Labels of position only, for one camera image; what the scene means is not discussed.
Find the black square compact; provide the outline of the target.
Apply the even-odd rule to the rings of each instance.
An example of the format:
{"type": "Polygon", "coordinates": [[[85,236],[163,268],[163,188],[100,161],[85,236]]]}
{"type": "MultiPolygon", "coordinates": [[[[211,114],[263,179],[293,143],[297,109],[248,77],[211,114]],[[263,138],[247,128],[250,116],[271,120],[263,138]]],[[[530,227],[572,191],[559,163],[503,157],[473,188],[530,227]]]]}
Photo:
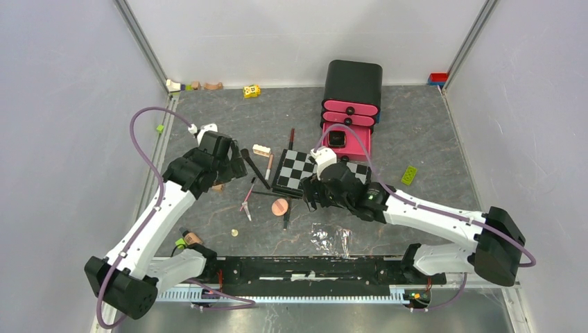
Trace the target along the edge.
{"type": "Polygon", "coordinates": [[[345,148],[347,135],[342,130],[332,130],[327,135],[327,146],[329,148],[345,148]]]}

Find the foundation bottle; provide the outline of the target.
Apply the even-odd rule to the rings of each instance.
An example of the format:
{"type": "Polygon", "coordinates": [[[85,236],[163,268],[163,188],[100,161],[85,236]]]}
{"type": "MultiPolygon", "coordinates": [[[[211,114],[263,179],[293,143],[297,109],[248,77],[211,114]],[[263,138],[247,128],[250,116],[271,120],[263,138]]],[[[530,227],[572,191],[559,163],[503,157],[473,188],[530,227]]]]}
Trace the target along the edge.
{"type": "Polygon", "coordinates": [[[203,245],[202,239],[195,232],[192,232],[186,228],[181,227],[180,234],[182,236],[185,248],[188,248],[188,246],[193,244],[203,245]]]}

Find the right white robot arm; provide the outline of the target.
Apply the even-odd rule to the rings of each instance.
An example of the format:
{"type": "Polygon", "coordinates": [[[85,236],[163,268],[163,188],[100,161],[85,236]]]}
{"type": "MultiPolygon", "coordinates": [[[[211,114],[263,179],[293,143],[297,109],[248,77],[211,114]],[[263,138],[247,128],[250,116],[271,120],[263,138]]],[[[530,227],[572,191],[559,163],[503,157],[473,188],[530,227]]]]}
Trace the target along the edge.
{"type": "Polygon", "coordinates": [[[476,274],[502,287],[515,284],[520,268],[536,261],[509,213],[460,210],[421,200],[380,182],[362,182],[327,147],[310,152],[315,173],[303,179],[311,209],[339,207],[362,221],[400,225],[446,239],[444,245],[412,244],[400,265],[405,281],[418,283],[441,273],[476,274]]]}

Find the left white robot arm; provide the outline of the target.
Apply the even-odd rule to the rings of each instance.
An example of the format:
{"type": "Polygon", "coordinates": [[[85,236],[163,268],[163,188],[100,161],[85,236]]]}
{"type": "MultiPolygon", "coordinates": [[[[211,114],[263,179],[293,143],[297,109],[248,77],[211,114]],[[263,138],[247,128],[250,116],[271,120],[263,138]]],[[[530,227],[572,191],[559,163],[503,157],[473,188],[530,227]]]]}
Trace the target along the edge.
{"type": "Polygon", "coordinates": [[[132,319],[143,317],[159,294],[190,278],[211,282],[216,252],[191,244],[174,257],[154,262],[157,249],[179,218],[214,185],[246,176],[239,146],[216,124],[195,133],[197,147],[173,160],[162,186],[120,242],[106,256],[90,257],[84,271],[94,295],[132,319]]]}

